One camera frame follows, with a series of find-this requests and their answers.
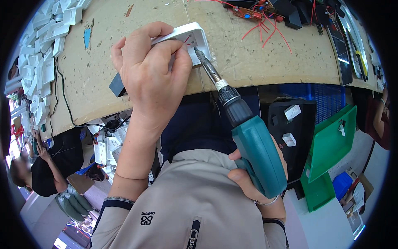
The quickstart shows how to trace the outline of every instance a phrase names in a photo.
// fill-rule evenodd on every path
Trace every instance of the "jacket sleeve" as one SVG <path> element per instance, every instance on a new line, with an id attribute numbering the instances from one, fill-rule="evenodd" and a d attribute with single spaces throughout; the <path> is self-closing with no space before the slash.
<path id="1" fill-rule="evenodd" d="M 108 197 L 91 236 L 90 248 L 109 248 L 126 220 L 134 202 L 121 197 Z"/>
<path id="2" fill-rule="evenodd" d="M 265 244 L 269 249 L 285 249 L 288 245 L 285 224 L 277 219 L 264 219 Z"/>

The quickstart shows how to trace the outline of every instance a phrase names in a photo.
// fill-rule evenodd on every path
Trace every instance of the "zipper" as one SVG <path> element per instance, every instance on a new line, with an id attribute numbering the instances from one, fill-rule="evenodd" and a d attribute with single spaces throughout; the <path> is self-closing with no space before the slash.
<path id="1" fill-rule="evenodd" d="M 192 222 L 192 229 L 189 233 L 187 249 L 195 249 L 196 248 L 196 242 L 198 239 L 199 228 L 200 228 L 200 221 L 194 220 Z"/>

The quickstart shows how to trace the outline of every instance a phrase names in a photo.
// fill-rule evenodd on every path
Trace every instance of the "red shirt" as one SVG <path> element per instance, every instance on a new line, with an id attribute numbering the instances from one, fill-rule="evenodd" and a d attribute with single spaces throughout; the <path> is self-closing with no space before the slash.
<path id="1" fill-rule="evenodd" d="M 366 113 L 365 130 L 366 133 L 368 133 L 381 147 L 386 150 L 390 150 L 390 111 L 387 107 L 384 107 L 383 114 L 381 116 L 381 121 L 384 122 L 384 132 L 382 138 L 380 138 L 375 127 L 373 126 L 373 120 L 375 118 L 379 104 L 380 100 L 376 100 L 372 96 L 368 97 L 368 112 Z"/>

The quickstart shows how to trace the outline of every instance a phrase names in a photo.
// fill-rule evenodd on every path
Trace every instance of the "hand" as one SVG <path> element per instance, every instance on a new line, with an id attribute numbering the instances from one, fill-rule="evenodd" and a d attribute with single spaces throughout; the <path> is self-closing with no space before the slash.
<path id="1" fill-rule="evenodd" d="M 286 180 L 287 180 L 287 164 L 286 161 L 283 158 L 282 151 L 279 149 L 278 145 L 276 144 L 275 139 L 271 135 L 272 140 L 275 144 L 276 150 L 278 151 L 279 157 L 281 158 L 281 162 L 283 165 L 283 169 L 285 170 L 285 175 L 286 175 Z M 238 149 L 236 149 L 234 152 L 229 154 L 229 159 L 230 160 L 238 160 L 241 158 L 240 152 Z M 270 203 L 273 201 L 265 197 L 260 191 L 256 189 L 256 187 L 253 185 L 252 180 L 250 179 L 249 174 L 247 173 L 246 170 L 244 169 L 233 169 L 228 173 L 228 178 L 236 182 L 239 187 L 243 190 L 243 193 L 250 199 L 259 201 L 260 203 Z"/>
<path id="2" fill-rule="evenodd" d="M 387 84 L 384 84 L 384 89 L 383 89 L 383 100 L 384 102 L 387 102 L 388 99 L 388 89 L 387 89 Z"/>
<path id="3" fill-rule="evenodd" d="M 41 141 L 37 141 L 37 146 L 36 146 L 36 148 L 37 148 L 37 152 L 39 153 L 39 156 L 40 156 L 43 160 L 48 161 L 48 160 L 51 159 L 51 157 L 50 157 L 50 155 L 49 155 L 47 149 L 44 148 L 43 146 L 41 146 Z"/>
<path id="4" fill-rule="evenodd" d="M 187 86 L 192 60 L 182 41 L 168 40 L 151 48 L 151 38 L 167 35 L 173 27 L 153 22 L 112 47 L 111 57 L 133 103 L 135 127 L 161 134 L 176 112 Z M 168 63 L 173 53 L 172 71 Z"/>

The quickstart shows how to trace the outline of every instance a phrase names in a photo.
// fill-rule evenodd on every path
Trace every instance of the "blue plastic crate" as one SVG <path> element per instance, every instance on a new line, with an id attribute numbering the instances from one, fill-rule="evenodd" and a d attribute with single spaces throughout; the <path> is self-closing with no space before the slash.
<path id="1" fill-rule="evenodd" d="M 345 106 L 345 88 L 338 85 L 287 83 L 279 84 L 279 91 L 294 98 L 316 100 L 316 125 Z"/>
<path id="2" fill-rule="evenodd" d="M 351 184 L 352 178 L 347 174 L 347 172 L 343 172 L 336 176 L 333 180 L 333 188 L 336 193 L 337 200 L 340 201 L 344 197 Z"/>

